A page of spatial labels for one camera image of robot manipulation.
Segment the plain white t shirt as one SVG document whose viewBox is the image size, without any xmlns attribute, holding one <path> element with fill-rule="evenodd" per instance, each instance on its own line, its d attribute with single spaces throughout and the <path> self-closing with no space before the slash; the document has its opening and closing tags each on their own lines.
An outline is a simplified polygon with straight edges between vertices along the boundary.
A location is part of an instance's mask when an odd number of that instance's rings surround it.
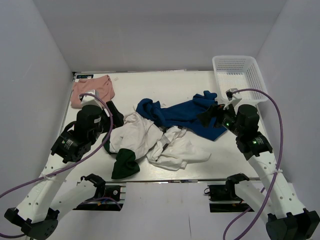
<svg viewBox="0 0 320 240">
<path fill-rule="evenodd" d="M 184 170 L 189 163 L 208 161 L 211 153 L 193 145 L 186 132 L 185 127 L 166 129 L 161 139 L 146 154 L 148 162 L 165 170 L 178 171 Z"/>
</svg>

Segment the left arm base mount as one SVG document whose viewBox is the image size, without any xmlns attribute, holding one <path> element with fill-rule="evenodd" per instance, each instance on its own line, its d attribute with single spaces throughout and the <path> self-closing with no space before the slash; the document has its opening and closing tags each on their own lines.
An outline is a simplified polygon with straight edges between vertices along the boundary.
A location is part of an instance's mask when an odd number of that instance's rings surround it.
<svg viewBox="0 0 320 240">
<path fill-rule="evenodd" d="M 125 197 L 125 184 L 106 184 L 102 197 L 88 199 L 74 208 L 74 210 L 119 212 L 124 205 Z"/>
</svg>

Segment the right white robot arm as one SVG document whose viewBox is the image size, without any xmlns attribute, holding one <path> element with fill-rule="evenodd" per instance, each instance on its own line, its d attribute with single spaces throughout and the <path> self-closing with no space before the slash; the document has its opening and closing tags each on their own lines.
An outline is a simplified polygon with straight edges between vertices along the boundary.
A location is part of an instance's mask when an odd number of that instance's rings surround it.
<svg viewBox="0 0 320 240">
<path fill-rule="evenodd" d="M 197 115 L 204 127 L 224 127 L 236 136 L 236 145 L 257 173 L 266 193 L 257 190 L 249 178 L 238 173 L 227 178 L 226 195 L 241 198 L 265 224 L 271 240 L 308 240 L 312 237 L 320 217 L 309 211 L 298 199 L 275 161 L 269 159 L 273 149 L 268 139 L 259 131 L 260 116 L 255 106 L 233 99 L 227 104 L 212 104 Z"/>
</svg>

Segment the blue t shirt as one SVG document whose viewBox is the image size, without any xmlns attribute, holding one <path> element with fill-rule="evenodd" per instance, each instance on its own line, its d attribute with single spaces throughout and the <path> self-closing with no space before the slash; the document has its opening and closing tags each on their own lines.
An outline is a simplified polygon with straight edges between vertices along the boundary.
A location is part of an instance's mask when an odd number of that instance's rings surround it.
<svg viewBox="0 0 320 240">
<path fill-rule="evenodd" d="M 167 108 L 161 107 L 159 101 L 144 98 L 138 103 L 136 112 L 153 121 L 157 127 L 184 127 L 202 138 L 215 141 L 227 130 L 224 127 L 215 128 L 215 118 L 210 120 L 209 127 L 203 127 L 197 115 L 216 104 L 217 96 L 216 93 L 205 90 L 203 95 L 195 94 L 191 100 Z"/>
</svg>

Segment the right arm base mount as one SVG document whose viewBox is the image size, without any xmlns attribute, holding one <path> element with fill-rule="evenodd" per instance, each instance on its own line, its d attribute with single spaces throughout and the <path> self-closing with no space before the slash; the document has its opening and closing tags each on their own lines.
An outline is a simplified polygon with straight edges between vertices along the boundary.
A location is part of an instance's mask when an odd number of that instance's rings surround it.
<svg viewBox="0 0 320 240">
<path fill-rule="evenodd" d="M 208 185 L 204 195 L 209 199 L 209 210 L 211 213 L 242 213 L 249 205 L 237 196 L 231 196 L 224 185 Z"/>
</svg>

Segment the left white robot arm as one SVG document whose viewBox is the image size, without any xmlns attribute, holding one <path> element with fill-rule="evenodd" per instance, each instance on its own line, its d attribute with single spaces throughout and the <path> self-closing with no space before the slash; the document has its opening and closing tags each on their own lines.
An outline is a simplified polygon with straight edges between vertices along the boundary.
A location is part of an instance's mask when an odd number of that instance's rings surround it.
<svg viewBox="0 0 320 240">
<path fill-rule="evenodd" d="M 82 108 L 76 120 L 58 136 L 39 178 L 25 183 L 33 184 L 33 188 L 18 206 L 4 214 L 31 239 L 46 240 L 67 213 L 81 204 L 106 199 L 106 182 L 93 173 L 82 176 L 76 187 L 56 197 L 73 168 L 97 152 L 91 147 L 100 135 L 106 134 L 108 139 L 113 129 L 124 124 L 123 114 L 112 101 L 103 102 L 92 93 L 82 93 L 80 101 Z"/>
</svg>

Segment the white and green t shirt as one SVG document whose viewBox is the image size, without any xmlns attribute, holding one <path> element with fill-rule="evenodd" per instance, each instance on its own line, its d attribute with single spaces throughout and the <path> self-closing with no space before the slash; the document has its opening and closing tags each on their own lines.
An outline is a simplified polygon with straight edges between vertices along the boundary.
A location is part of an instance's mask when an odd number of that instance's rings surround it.
<svg viewBox="0 0 320 240">
<path fill-rule="evenodd" d="M 112 180 L 122 180 L 137 174 L 137 160 L 162 138 L 163 132 L 155 123 L 137 112 L 126 116 L 124 124 L 112 130 L 104 149 L 116 154 L 111 174 Z"/>
</svg>

